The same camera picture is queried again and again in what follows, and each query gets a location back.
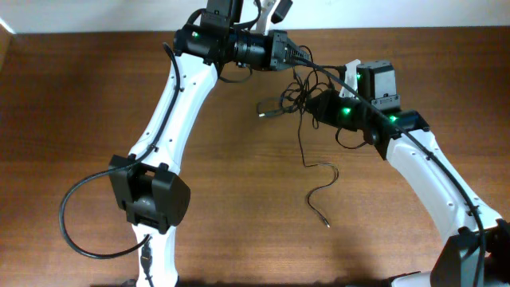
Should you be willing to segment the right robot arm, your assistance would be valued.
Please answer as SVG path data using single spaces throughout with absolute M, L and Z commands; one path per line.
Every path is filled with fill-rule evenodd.
M 423 117 L 403 111 L 389 61 L 353 61 L 340 68 L 342 89 L 308 98 L 306 111 L 338 130 L 361 131 L 409 183 L 443 242 L 429 272 L 405 273 L 389 286 L 507 286 L 509 223 L 486 204 L 440 149 Z

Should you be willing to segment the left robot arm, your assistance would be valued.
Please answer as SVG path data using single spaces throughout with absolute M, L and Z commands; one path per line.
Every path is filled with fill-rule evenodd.
M 295 56 L 307 54 L 272 30 L 290 1 L 259 1 L 258 15 L 241 22 L 241 1 L 209 1 L 176 31 L 167 83 L 148 126 L 126 157 L 115 155 L 109 165 L 118 207 L 135 232 L 139 275 L 128 286 L 174 286 L 175 234 L 190 202 L 190 188 L 179 178 L 190 131 L 206 97 L 221 79 L 225 64 L 254 71 L 292 67 Z

